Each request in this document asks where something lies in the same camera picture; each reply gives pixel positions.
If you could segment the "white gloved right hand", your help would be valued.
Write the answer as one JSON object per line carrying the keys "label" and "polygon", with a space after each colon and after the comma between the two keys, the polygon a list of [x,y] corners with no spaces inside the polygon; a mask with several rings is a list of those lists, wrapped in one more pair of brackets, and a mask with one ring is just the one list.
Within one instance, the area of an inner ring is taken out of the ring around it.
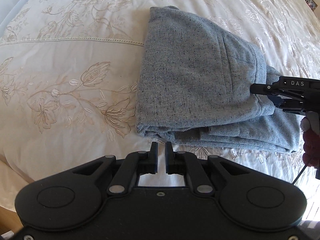
{"label": "white gloved right hand", "polygon": [[303,132],[312,130],[319,135],[319,114],[316,112],[307,112],[300,123]]}

